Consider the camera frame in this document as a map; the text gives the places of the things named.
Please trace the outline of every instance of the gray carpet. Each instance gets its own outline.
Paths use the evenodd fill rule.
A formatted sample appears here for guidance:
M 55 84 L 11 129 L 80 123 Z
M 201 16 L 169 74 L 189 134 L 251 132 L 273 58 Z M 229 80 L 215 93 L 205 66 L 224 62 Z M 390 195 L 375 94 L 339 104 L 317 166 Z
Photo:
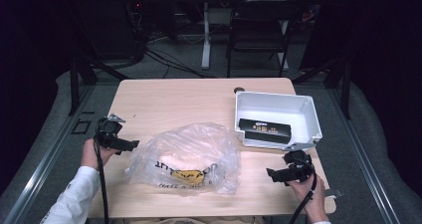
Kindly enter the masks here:
M 293 79 L 301 74 L 299 65 L 309 34 L 310 30 L 306 30 L 297 31 L 294 35 L 288 55 L 290 69 L 284 73 L 284 77 Z M 198 36 L 179 37 L 178 42 L 160 39 L 148 44 L 148 48 L 168 53 L 173 58 L 161 54 L 171 61 L 177 58 L 197 72 L 225 77 L 227 65 L 225 28 L 219 28 L 213 33 L 211 68 L 208 71 L 200 69 L 203 41 L 199 38 Z M 268 56 L 239 55 L 235 59 L 234 62 L 238 65 L 235 65 L 237 69 L 232 72 L 233 77 L 276 77 L 278 75 L 277 60 L 267 61 Z M 175 69 L 167 71 L 166 66 L 158 64 L 149 57 L 145 57 L 135 66 L 118 70 L 134 79 L 198 78 L 196 75 Z M 58 78 L 60 90 L 50 116 L 18 174 L 0 199 L 0 222 L 3 223 L 6 220 L 25 185 L 45 158 L 45 153 L 58 140 L 64 144 L 58 153 L 58 158 L 53 160 L 55 164 L 37 189 L 36 197 L 31 200 L 32 203 L 29 203 L 30 208 L 23 210 L 20 222 L 38 223 L 73 178 L 80 164 L 82 144 L 86 138 L 93 136 L 97 119 L 107 114 L 118 85 L 116 79 L 110 75 L 102 71 L 96 72 L 100 81 L 95 87 L 81 85 L 81 92 L 85 98 L 73 118 L 67 117 L 70 110 L 69 74 Z M 330 186 L 341 188 L 345 193 L 343 197 L 336 199 L 337 209 L 329 215 L 329 218 L 332 223 L 386 223 L 378 207 L 379 203 L 374 198 L 373 190 L 368 185 L 356 155 L 353 154 L 353 139 L 344 124 L 344 119 L 341 118 L 341 113 L 335 107 L 332 91 L 327 91 L 321 84 L 323 78 L 324 74 L 317 75 L 306 84 L 295 86 L 295 89 L 299 95 L 312 96 L 315 100 L 323 134 L 323 139 L 317 147 L 320 160 Z M 401 223 L 420 223 L 422 216 L 418 210 L 422 210 L 421 200 L 401 181 L 386 156 L 385 139 L 376 114 L 355 86 L 352 86 L 350 94 L 350 114 L 352 120 L 349 123 L 355 128 L 376 173 L 379 174 L 379 180 L 397 213 L 398 220 Z M 78 121 L 91 121 L 86 134 L 72 134 L 72 129 Z M 289 219 L 290 216 L 267 218 L 273 223 L 287 223 Z M 298 220 L 297 223 L 302 223 L 304 217 L 300 219 L 302 220 Z M 93 220 L 93 222 L 102 223 L 101 220 Z

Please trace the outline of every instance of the human hand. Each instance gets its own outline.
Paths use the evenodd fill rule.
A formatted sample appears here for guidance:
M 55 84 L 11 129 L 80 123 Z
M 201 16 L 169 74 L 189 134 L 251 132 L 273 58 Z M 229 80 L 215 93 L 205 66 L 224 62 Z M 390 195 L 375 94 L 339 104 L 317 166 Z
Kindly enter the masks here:
M 116 149 L 105 148 L 103 146 L 100 146 L 100 153 L 102 155 L 103 165 L 106 165 L 109 158 L 117 152 L 118 150 Z M 94 168 L 95 170 L 99 170 L 99 162 L 97 161 L 96 150 L 94 148 L 94 140 L 92 138 L 87 139 L 87 141 L 85 141 L 81 166 L 88 166 Z
M 307 194 L 311 191 L 314 181 L 314 175 L 304 182 L 288 181 L 287 183 L 295 191 L 296 198 L 299 202 L 302 202 Z M 316 223 L 318 221 L 328 221 L 328 217 L 325 214 L 324 209 L 325 203 L 325 186 L 323 185 L 323 180 L 320 177 L 316 176 L 316 190 L 312 199 L 305 205 L 305 212 L 308 215 L 311 223 Z

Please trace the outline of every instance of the white sleeve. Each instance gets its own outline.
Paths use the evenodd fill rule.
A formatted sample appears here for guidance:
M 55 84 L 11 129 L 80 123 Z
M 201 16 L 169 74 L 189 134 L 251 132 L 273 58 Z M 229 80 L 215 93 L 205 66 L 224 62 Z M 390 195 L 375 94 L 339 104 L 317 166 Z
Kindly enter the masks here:
M 99 174 L 82 166 L 41 223 L 81 223 L 87 221 L 94 196 L 99 190 Z

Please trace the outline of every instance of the plastic bag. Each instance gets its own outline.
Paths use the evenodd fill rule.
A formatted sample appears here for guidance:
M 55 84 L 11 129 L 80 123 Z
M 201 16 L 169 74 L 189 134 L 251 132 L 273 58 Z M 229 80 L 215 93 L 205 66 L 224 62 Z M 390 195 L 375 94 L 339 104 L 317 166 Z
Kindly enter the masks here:
M 129 183 L 234 193 L 239 185 L 239 139 L 217 123 L 194 123 L 155 136 L 131 154 Z

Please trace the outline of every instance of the human arm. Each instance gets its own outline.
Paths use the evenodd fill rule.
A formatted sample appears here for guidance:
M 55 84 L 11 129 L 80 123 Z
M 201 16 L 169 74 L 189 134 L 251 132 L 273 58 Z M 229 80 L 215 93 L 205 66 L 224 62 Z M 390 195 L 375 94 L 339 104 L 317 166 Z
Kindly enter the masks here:
M 100 146 L 100 152 L 103 165 L 106 165 L 117 150 Z M 98 168 L 94 140 L 88 139 L 84 144 L 81 167 L 41 223 L 85 223 L 92 200 L 99 190 Z
M 312 174 L 304 182 L 289 181 L 287 182 L 294 190 L 295 195 L 298 201 L 302 202 L 310 192 L 313 185 L 314 175 Z M 312 199 L 305 205 L 305 212 L 308 215 L 308 219 L 313 224 L 327 224 L 330 223 L 328 217 L 325 214 L 324 209 L 325 203 L 325 186 L 323 185 L 323 180 L 320 177 L 316 176 L 316 190 Z

